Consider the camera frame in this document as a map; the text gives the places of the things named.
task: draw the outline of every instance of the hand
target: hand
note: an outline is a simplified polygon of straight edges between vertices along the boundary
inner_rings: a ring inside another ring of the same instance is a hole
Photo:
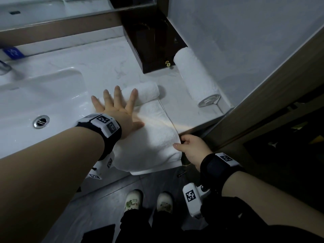
[[[181,152],[184,152],[190,163],[195,165],[196,169],[200,172],[200,164],[204,158],[212,154],[207,144],[199,137],[194,135],[183,135],[181,140],[183,144],[174,143],[173,147]]]
[[[105,89],[103,91],[105,106],[102,106],[95,96],[91,96],[91,101],[97,112],[108,114],[116,119],[122,128],[121,139],[125,139],[132,131],[136,131],[145,125],[141,121],[133,122],[132,120],[134,104],[137,97],[138,91],[137,89],[133,89],[131,96],[129,97],[129,100],[124,108],[122,106],[122,92],[120,87],[116,86],[114,91],[114,99],[111,98],[108,90]]]

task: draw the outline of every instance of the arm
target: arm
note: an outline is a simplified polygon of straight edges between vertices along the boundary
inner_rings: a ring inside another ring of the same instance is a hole
[[[113,134],[111,148],[120,137],[125,138],[131,131],[144,126],[142,122],[132,121],[136,97],[137,90],[133,90],[125,108],[121,105],[119,87],[115,88],[115,100],[104,91],[105,107],[92,97],[96,110],[114,117],[121,126]],[[5,172],[0,177],[0,239],[41,241],[104,148],[100,134],[73,127],[2,158]]]
[[[184,144],[175,143],[174,148],[184,152],[198,171],[202,169],[209,187],[216,187],[216,175],[205,165],[216,162],[214,155],[210,155],[213,152],[197,136],[184,135],[181,139]],[[268,225],[294,226],[324,237],[322,213],[245,172],[237,171],[228,176],[222,196],[238,197],[245,201]]]

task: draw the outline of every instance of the wrist tracker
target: wrist tracker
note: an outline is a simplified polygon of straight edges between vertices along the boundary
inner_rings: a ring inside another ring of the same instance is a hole
[[[93,113],[77,121],[76,127],[84,127],[100,134],[105,142],[105,149],[100,160],[111,153],[115,143],[120,139],[121,127],[111,116],[103,113]]]
[[[227,179],[237,171],[245,170],[228,155],[209,154],[200,165],[200,181],[205,188],[221,193]]]

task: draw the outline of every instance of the forearm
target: forearm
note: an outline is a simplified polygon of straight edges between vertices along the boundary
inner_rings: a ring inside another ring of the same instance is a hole
[[[103,150],[98,133],[74,127],[1,159],[1,238],[40,241]]]
[[[294,226],[324,237],[322,213],[245,172],[227,179],[222,196],[245,201],[268,225]]]

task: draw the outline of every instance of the white towel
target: white towel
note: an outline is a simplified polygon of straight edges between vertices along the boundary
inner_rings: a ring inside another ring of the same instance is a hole
[[[218,102],[220,94],[213,77],[190,48],[180,49],[173,61],[179,69],[189,94],[198,106],[208,106]]]
[[[142,104],[134,108],[134,115],[145,126],[116,143],[112,165],[132,174],[150,173],[155,167],[174,161],[179,166],[182,152],[175,150],[172,144],[179,143],[180,138],[158,99],[157,84],[146,82],[123,89],[121,93],[125,101],[134,88],[139,94],[136,104]]]

